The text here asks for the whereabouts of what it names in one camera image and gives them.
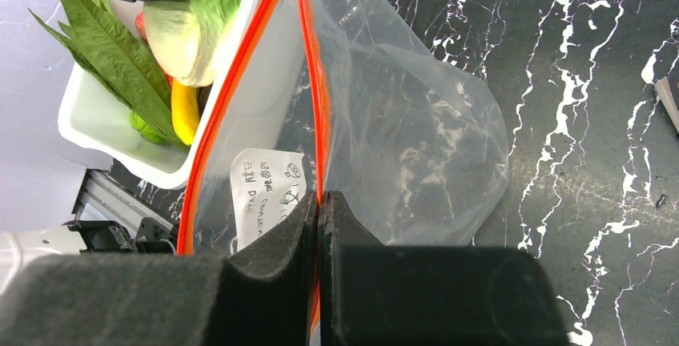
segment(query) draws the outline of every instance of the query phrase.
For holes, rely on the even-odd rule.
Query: plastic bag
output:
[[[229,170],[253,147],[303,152],[306,190],[342,191],[387,244],[468,243],[508,182],[486,85],[435,60],[386,0],[261,1],[200,142],[180,252],[238,250]]]

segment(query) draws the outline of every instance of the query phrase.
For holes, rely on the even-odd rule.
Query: countertop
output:
[[[652,83],[679,60],[679,0],[389,0],[500,104],[512,178],[474,239],[530,251],[574,344],[675,344],[679,139]],[[173,218],[164,191],[111,174]]]

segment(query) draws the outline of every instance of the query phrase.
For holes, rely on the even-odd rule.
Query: gray surface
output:
[[[574,344],[676,344],[679,143],[648,82],[679,59],[679,0],[389,1],[500,104],[512,179],[475,245],[538,257]],[[115,171],[180,216],[181,191]]]
[[[86,168],[111,163],[108,155],[59,134],[58,110],[73,59],[29,8],[52,26],[64,20],[58,0],[0,0],[0,231],[66,222]]]

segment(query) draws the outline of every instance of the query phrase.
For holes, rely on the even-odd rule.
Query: yellow pepper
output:
[[[179,139],[191,145],[198,130],[198,89],[172,81],[172,126]]]

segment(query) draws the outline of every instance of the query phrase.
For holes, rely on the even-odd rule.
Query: white basket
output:
[[[203,136],[222,81],[227,75],[258,3],[259,0],[241,0],[231,34],[219,47],[217,56],[221,68],[217,72],[215,86],[207,99],[195,136],[196,143],[200,142]],[[123,19],[123,22],[129,24],[130,19],[134,19],[139,10],[133,13],[128,7],[127,11],[127,14],[123,14],[123,17],[127,18]],[[267,118],[266,115],[267,113],[263,111],[264,119]],[[271,123],[282,123],[282,120],[272,120]],[[194,144],[187,154],[167,144],[155,145],[147,142],[130,125],[130,110],[78,64],[73,67],[59,107],[58,127],[65,139],[80,147],[103,151],[116,158],[139,178],[167,189],[179,188],[186,184],[198,146]],[[272,134],[278,134],[277,129],[271,131]]]

